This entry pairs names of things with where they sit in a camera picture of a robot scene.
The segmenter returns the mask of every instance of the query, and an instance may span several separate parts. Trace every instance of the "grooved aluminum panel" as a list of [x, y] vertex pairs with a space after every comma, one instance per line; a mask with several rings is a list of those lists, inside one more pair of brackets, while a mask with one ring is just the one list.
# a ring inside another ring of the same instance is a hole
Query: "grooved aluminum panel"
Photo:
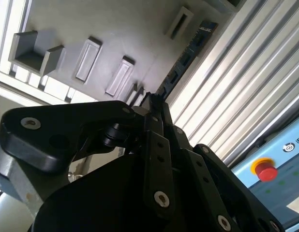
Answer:
[[299, 0], [246, 1], [198, 66], [168, 99], [171, 115], [229, 163], [299, 108]]

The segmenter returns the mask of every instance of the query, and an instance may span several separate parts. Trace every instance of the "bolt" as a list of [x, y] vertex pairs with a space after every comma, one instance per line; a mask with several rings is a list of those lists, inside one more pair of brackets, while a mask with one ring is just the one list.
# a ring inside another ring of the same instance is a hole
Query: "bolt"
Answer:
[[33, 117], [25, 117], [22, 120], [20, 120], [20, 124], [29, 130], [37, 130], [41, 127], [41, 123], [39, 120]]
[[123, 110], [125, 113], [128, 113], [128, 114], [130, 113], [130, 110], [127, 109], [127, 108], [125, 108], [125, 107], [124, 107], [122, 110]]
[[202, 150], [204, 153], [209, 153], [209, 150], [205, 146], [202, 147]]
[[225, 230], [225, 231], [231, 231], [231, 225], [229, 223], [229, 221], [222, 215], [219, 215], [217, 217], [218, 223], [221, 225], [221, 227]]
[[183, 134], [183, 131], [182, 131], [180, 128], [177, 128], [177, 132], [178, 132], [179, 134]]
[[156, 203], [162, 208], [167, 208], [170, 205], [170, 200], [164, 192], [161, 191], [155, 192], [154, 199]]
[[270, 221], [270, 224], [277, 232], [280, 232], [280, 228], [273, 221]]

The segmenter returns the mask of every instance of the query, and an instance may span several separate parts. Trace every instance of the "rectangular slot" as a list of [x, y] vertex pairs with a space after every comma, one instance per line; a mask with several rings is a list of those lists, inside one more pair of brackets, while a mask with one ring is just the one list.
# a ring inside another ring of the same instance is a hole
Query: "rectangular slot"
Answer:
[[69, 86], [64, 83], [49, 77], [44, 92], [56, 98], [64, 100], [69, 90]]
[[170, 80], [170, 83], [173, 84], [177, 78], [178, 78], [178, 73], [176, 71], [173, 71], [170, 75], [169, 75], [169, 80]]
[[39, 83], [39, 85], [38, 85], [38, 88], [39, 88], [40, 90], [43, 90], [43, 91], [44, 91], [45, 86], [46, 86], [46, 84], [47, 84], [47, 81], [48, 81], [48, 76], [44, 76], [44, 77], [42, 77], [41, 80], [40, 80], [40, 83]]
[[120, 62], [120, 66], [115, 72], [112, 83], [109, 84], [105, 92], [111, 95], [112, 97], [118, 96], [122, 88], [124, 87], [126, 81], [129, 79], [133, 67], [134, 61], [132, 61], [128, 57], [123, 57], [123, 59]]
[[79, 60], [77, 61], [75, 78], [86, 82], [90, 71], [98, 57], [102, 43], [93, 37], [89, 37], [82, 48]]
[[194, 14], [191, 11], [182, 6], [166, 35], [172, 40], [180, 37], [187, 28], [193, 16]]
[[180, 63], [185, 67], [189, 60], [190, 60], [191, 56], [187, 53], [184, 53], [181, 57], [180, 57]]
[[70, 87], [64, 101], [70, 103], [74, 94], [75, 94], [75, 89]]
[[174, 30], [171, 34], [171, 39], [174, 39], [175, 36], [178, 34], [178, 32], [179, 32], [180, 28], [182, 27], [182, 25], [183, 25], [184, 21], [186, 20], [186, 18], [187, 18], [187, 15], [183, 14], [182, 17], [180, 18], [178, 24], [175, 26], [175, 28], [174, 28]]
[[238, 6], [238, 4], [240, 3], [241, 0], [228, 0], [228, 2], [230, 2], [232, 5], [234, 5], [235, 7]]
[[15, 73], [15, 79], [20, 80], [22, 82], [28, 82], [29, 72], [22, 67], [18, 67]]
[[37, 74], [32, 73], [29, 76], [28, 84], [37, 88], [39, 86], [40, 80], [41, 80], [41, 77], [39, 77]]

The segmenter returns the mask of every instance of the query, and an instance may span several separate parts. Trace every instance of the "black plastic part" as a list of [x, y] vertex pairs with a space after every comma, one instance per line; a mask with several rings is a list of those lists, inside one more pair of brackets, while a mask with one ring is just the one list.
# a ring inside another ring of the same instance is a hole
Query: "black plastic part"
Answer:
[[[198, 144], [194, 147], [194, 152], [204, 159], [224, 204], [229, 205], [229, 215], [237, 219], [238, 226], [242, 231], [276, 232], [270, 221], [275, 222], [280, 231], [284, 231], [284, 228], [272, 213], [244, 186], [209, 147]], [[269, 230], [264, 230], [264, 224], [269, 227]]]
[[[159, 217], [171, 219], [175, 210], [175, 196], [169, 141], [149, 130], [146, 132], [142, 148], [145, 159], [144, 202]], [[163, 208], [155, 202], [153, 196], [157, 191], [168, 196], [169, 207]]]
[[149, 210], [143, 203], [143, 180], [144, 161], [139, 155], [119, 157], [51, 195], [35, 219], [33, 232], [185, 228], [182, 216], [169, 222]]
[[[25, 117], [38, 119], [41, 127], [24, 128], [20, 121]], [[121, 101], [17, 108], [2, 117], [0, 145], [6, 153], [41, 171], [59, 173], [72, 160], [112, 151], [99, 134], [114, 123], [133, 123], [134, 117], [134, 111]]]
[[157, 94], [164, 100], [167, 99], [179, 80], [183, 77], [193, 60], [209, 40], [218, 26], [217, 23], [203, 21], [193, 39], [189, 42], [179, 59], [175, 62], [167, 77], [157, 90]]

